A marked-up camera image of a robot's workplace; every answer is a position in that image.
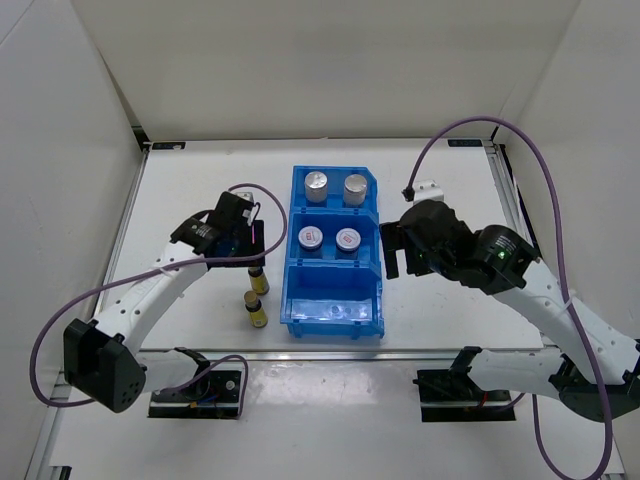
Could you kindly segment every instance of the blue plastic organizer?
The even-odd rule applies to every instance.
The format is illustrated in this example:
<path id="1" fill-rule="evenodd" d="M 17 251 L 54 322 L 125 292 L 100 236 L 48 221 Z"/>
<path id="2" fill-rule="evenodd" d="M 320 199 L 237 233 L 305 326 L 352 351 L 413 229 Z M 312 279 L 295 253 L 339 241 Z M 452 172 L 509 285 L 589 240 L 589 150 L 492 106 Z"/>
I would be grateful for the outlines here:
<path id="1" fill-rule="evenodd" d="M 321 205 L 308 202 L 304 194 L 304 178 L 312 171 L 329 180 Z M 345 207 L 342 201 L 344 180 L 354 173 L 368 183 L 360 208 Z M 377 196 L 376 179 L 364 167 L 293 167 L 280 309 L 280 323 L 292 335 L 384 336 Z M 308 225 L 322 230 L 321 257 L 310 258 L 298 244 L 298 232 Z M 347 227 L 356 229 L 362 242 L 356 259 L 338 260 L 335 237 Z"/>

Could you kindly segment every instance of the white table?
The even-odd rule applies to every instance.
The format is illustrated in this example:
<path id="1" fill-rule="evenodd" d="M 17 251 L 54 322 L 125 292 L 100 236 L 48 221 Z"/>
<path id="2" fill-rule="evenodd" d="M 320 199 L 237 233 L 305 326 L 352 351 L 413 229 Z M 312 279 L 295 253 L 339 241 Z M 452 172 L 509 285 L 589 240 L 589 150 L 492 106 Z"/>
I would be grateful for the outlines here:
<path id="1" fill-rule="evenodd" d="M 149 267 L 169 234 L 194 212 L 212 208 L 231 185 L 255 182 L 271 189 L 289 208 L 292 167 L 366 166 L 378 180 L 380 221 L 398 220 L 409 204 L 406 186 L 424 140 L 299 140 L 188 142 L 184 150 L 152 150 L 145 167 L 114 278 Z M 418 179 L 435 179 L 445 200 L 471 229 L 504 224 L 505 217 L 483 147 L 450 148 L 445 141 L 427 156 Z M 260 192 L 266 243 L 277 239 L 280 215 Z M 535 349 L 540 334 L 519 314 L 438 275 L 404 274 L 383 284 L 386 335 L 382 340 L 322 337 L 295 339 L 279 324 L 284 245 L 267 257 L 271 292 L 264 298 L 270 322 L 249 324 L 242 296 L 249 289 L 246 269 L 213 269 L 190 287 L 151 331 L 143 348 L 176 345 L 228 351 L 407 351 L 488 348 Z M 106 303 L 122 290 L 114 290 Z"/>
<path id="2" fill-rule="evenodd" d="M 114 278 L 147 268 L 182 220 L 214 206 L 232 184 L 263 184 L 288 208 L 294 164 L 367 166 L 378 179 L 380 220 L 397 220 L 408 206 L 400 191 L 424 143 L 188 142 L 185 150 L 152 151 Z M 428 178 L 472 229 L 504 223 L 483 148 L 437 144 L 418 176 Z M 261 216 L 269 243 L 281 228 L 278 214 L 264 201 Z M 555 478 L 535 446 L 529 400 L 517 407 L 516 422 L 423 424 L 411 383 L 420 368 L 446 368 L 450 351 L 465 345 L 540 348 L 539 332 L 522 317 L 436 275 L 404 275 L 384 282 L 382 341 L 297 340 L 278 321 L 283 261 L 284 246 L 267 258 L 266 328 L 249 326 L 242 305 L 246 270 L 220 269 L 187 290 L 144 343 L 250 352 L 240 421 L 147 419 L 147 396 L 120 415 L 96 405 L 72 409 L 64 413 L 52 465 L 72 466 L 72 480 Z M 304 361 L 316 356 L 325 361 Z M 378 360 L 353 361 L 358 358 Z M 589 473 L 602 449 L 602 427 L 558 402 L 543 399 L 541 412 L 558 465 L 575 476 Z M 609 472 L 623 472 L 617 451 Z"/>

